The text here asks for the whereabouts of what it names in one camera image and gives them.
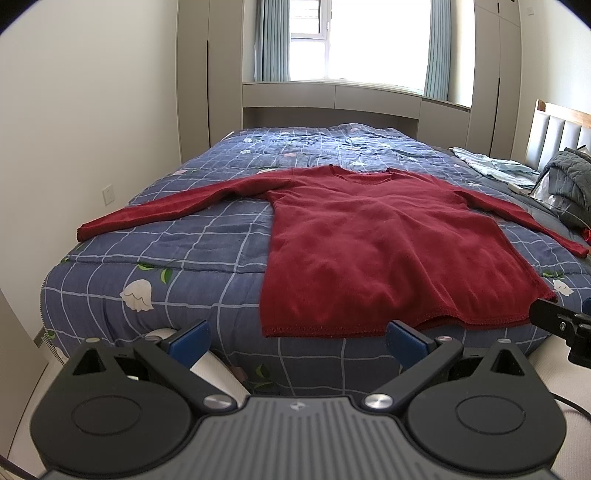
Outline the red knit sweater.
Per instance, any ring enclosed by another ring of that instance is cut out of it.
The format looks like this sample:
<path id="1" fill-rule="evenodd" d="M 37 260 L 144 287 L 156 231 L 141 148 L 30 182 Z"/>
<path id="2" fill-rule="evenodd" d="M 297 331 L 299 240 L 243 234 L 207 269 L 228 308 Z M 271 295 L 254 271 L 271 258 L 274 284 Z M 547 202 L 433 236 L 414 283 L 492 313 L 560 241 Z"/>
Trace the red knit sweater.
<path id="1" fill-rule="evenodd" d="M 519 206 L 439 178 L 339 166 L 259 173 L 186 190 L 85 223 L 77 238 L 176 220 L 226 198 L 273 208 L 259 300 L 267 337 L 381 335 L 388 322 L 514 327 L 555 292 L 500 220 L 533 231 Z"/>

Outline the left blue curtain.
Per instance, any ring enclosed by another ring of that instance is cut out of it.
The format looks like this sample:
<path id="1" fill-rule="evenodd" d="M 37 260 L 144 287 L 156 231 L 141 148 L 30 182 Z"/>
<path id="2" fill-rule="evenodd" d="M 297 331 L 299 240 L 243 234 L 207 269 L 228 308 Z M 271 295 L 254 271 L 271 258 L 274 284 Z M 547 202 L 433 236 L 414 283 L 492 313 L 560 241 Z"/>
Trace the left blue curtain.
<path id="1" fill-rule="evenodd" d="M 256 2 L 254 36 L 254 80 L 290 80 L 290 1 Z"/>

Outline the left beige wardrobe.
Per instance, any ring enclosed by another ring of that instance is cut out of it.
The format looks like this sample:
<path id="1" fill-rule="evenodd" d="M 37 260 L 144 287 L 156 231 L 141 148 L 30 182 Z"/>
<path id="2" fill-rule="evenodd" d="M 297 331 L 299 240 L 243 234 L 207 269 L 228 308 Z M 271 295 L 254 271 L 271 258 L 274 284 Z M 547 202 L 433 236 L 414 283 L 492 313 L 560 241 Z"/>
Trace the left beige wardrobe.
<path id="1" fill-rule="evenodd" d="M 182 160 L 242 129 L 242 1 L 180 1 L 176 98 Z"/>

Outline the blue curtain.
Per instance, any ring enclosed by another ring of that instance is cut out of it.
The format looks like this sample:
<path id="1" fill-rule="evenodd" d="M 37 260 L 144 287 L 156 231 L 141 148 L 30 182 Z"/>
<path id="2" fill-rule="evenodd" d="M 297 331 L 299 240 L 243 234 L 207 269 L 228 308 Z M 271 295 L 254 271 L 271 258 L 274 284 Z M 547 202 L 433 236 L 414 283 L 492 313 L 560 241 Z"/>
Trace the blue curtain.
<path id="1" fill-rule="evenodd" d="M 452 57 L 452 7 L 450 0 L 431 1 L 429 58 L 424 95 L 447 101 Z"/>
<path id="2" fill-rule="evenodd" d="M 290 1 L 256 2 L 254 36 L 254 80 L 290 80 Z"/>

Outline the beige wardrobe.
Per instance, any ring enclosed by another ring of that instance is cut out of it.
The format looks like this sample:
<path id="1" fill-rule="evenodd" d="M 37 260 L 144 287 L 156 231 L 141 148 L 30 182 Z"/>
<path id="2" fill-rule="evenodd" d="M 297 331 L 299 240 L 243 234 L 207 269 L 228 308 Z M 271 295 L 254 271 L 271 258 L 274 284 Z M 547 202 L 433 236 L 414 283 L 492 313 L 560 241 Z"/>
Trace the beige wardrobe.
<path id="1" fill-rule="evenodd" d="M 180 1 L 176 98 L 182 160 L 242 129 L 242 1 Z"/>
<path id="2" fill-rule="evenodd" d="M 517 1 L 475 3 L 475 79 L 467 148 L 510 158 L 520 102 L 522 41 Z"/>

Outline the beige window sill cabinet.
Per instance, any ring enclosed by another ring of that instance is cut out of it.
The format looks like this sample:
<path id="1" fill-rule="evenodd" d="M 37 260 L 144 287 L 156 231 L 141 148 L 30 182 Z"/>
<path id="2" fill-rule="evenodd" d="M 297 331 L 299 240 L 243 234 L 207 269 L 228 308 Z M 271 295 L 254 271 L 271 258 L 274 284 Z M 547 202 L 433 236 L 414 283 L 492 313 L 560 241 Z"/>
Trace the beige window sill cabinet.
<path id="1" fill-rule="evenodd" d="M 247 128 L 362 123 L 442 148 L 467 144 L 471 117 L 467 107 L 418 94 L 327 82 L 245 83 L 242 106 Z"/>

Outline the light blue patterned pillow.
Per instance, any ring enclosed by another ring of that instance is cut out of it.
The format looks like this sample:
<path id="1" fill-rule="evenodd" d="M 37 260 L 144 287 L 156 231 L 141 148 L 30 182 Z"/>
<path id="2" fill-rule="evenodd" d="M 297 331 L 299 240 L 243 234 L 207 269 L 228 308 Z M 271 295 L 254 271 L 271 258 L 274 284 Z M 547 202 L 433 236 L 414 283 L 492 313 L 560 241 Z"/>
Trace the light blue patterned pillow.
<path id="1" fill-rule="evenodd" d="M 460 147 L 452 147 L 451 151 L 481 175 L 526 190 L 535 186 L 540 175 L 537 170 L 514 160 L 490 158 Z"/>

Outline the grey padded headboard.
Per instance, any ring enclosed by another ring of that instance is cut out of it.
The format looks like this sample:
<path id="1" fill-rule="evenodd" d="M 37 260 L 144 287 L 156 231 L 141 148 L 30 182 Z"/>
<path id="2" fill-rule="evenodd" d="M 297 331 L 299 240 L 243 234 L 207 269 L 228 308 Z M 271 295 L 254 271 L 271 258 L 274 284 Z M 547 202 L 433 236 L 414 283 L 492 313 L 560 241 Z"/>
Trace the grey padded headboard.
<path id="1" fill-rule="evenodd" d="M 525 164 L 541 171 L 565 148 L 590 150 L 590 115 L 538 99 L 526 148 Z"/>

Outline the grey quilted jacket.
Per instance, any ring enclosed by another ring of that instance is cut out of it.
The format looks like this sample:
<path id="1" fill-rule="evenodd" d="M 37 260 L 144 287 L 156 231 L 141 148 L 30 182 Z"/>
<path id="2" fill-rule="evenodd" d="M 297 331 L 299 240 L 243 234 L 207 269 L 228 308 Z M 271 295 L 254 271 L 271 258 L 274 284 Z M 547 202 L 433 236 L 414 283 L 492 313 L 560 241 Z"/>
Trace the grey quilted jacket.
<path id="1" fill-rule="evenodd" d="M 565 148 L 541 170 L 532 197 L 571 230 L 590 229 L 590 152 Z"/>

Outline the right blue curtain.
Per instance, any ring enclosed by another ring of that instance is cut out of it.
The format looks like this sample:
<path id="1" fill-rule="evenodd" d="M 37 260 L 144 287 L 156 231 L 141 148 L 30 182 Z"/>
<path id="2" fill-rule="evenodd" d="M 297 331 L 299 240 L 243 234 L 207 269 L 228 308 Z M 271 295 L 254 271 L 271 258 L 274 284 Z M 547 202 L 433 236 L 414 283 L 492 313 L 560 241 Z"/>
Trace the right blue curtain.
<path id="1" fill-rule="evenodd" d="M 450 0 L 431 1 L 429 58 L 424 95 L 447 101 L 452 57 L 452 7 Z"/>

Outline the window with white frame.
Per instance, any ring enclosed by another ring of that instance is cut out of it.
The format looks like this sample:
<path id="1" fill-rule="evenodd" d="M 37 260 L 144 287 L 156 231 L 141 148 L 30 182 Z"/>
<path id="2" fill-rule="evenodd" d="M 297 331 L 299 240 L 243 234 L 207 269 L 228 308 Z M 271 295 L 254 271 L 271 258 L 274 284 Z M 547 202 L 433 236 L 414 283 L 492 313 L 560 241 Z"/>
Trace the window with white frame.
<path id="1" fill-rule="evenodd" d="M 291 1 L 290 80 L 386 86 L 423 94 L 429 1 Z"/>

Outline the right beige wardrobe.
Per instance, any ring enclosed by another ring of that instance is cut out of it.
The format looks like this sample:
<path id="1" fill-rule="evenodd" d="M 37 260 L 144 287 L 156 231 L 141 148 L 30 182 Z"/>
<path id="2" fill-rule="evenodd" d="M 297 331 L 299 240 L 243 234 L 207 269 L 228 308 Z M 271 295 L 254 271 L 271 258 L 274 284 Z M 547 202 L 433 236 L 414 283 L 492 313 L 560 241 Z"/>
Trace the right beige wardrobe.
<path id="1" fill-rule="evenodd" d="M 522 41 L 517 1 L 475 3 L 475 79 L 467 148 L 510 158 L 520 102 Z"/>

